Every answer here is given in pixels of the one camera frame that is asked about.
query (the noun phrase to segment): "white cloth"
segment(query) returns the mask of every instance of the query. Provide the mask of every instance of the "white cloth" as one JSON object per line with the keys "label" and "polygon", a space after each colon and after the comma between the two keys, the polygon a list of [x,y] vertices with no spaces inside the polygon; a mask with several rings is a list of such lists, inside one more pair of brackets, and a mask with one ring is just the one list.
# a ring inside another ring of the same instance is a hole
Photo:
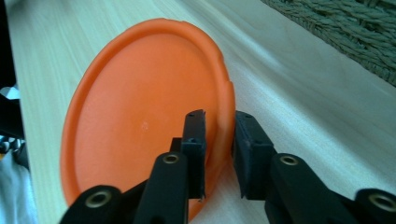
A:
{"label": "white cloth", "polygon": [[30,174],[11,153],[0,161],[0,223],[37,223]]}

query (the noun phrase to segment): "orange frisbee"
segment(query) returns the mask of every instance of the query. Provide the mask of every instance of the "orange frisbee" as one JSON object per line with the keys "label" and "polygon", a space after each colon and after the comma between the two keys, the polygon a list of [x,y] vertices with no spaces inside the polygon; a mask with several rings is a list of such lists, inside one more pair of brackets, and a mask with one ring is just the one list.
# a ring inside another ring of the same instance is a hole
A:
{"label": "orange frisbee", "polygon": [[[67,203],[96,185],[125,191],[147,179],[196,109],[205,111],[210,197],[230,155],[235,113],[219,48],[184,21],[144,21],[117,36],[87,69],[67,112],[61,152]],[[202,206],[190,200],[190,218]]]}

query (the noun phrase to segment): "wood grain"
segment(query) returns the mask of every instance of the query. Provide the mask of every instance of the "wood grain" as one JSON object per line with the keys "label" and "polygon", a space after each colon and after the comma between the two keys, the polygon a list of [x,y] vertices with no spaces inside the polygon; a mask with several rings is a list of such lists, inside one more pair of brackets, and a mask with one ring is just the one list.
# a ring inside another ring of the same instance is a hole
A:
{"label": "wood grain", "polygon": [[[260,1],[6,2],[39,223],[57,223],[66,210],[60,144],[85,69],[111,39],[153,18],[207,32],[224,55],[237,109],[330,189],[349,198],[361,188],[396,194],[396,89]],[[215,221],[267,221],[263,202],[239,198],[231,164],[193,223]]]}

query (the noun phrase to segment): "bolt hole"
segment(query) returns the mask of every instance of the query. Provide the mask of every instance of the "bolt hole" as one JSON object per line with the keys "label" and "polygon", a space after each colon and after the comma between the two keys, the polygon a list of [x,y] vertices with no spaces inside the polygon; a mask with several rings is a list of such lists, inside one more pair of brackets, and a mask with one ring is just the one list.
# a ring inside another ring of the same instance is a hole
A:
{"label": "bolt hole", "polygon": [[375,206],[388,212],[396,212],[396,202],[382,194],[372,194],[369,200]]}
{"label": "bolt hole", "polygon": [[111,200],[111,193],[108,190],[101,190],[90,197],[85,201],[85,205],[90,208],[98,208],[107,204]]}
{"label": "bolt hole", "polygon": [[153,217],[150,221],[150,224],[164,224],[165,223],[165,219],[163,217]]}
{"label": "bolt hole", "polygon": [[168,163],[168,164],[173,164],[178,161],[178,156],[177,155],[167,155],[163,157],[163,162]]}
{"label": "bolt hole", "polygon": [[297,165],[298,164],[298,161],[294,157],[291,157],[291,156],[283,156],[280,158],[280,160],[287,165]]}

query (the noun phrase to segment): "light wood surface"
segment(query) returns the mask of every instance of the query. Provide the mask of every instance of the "light wood surface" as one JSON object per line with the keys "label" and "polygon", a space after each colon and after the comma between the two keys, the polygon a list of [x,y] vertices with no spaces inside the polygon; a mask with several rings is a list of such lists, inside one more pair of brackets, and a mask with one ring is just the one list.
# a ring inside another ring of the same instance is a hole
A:
{"label": "light wood surface", "polygon": [[[39,223],[66,210],[60,144],[72,95],[111,39],[153,18],[188,21],[219,45],[238,110],[278,152],[305,159],[332,190],[396,194],[396,88],[259,0],[7,2]],[[240,199],[231,164],[193,223],[266,223]]]}

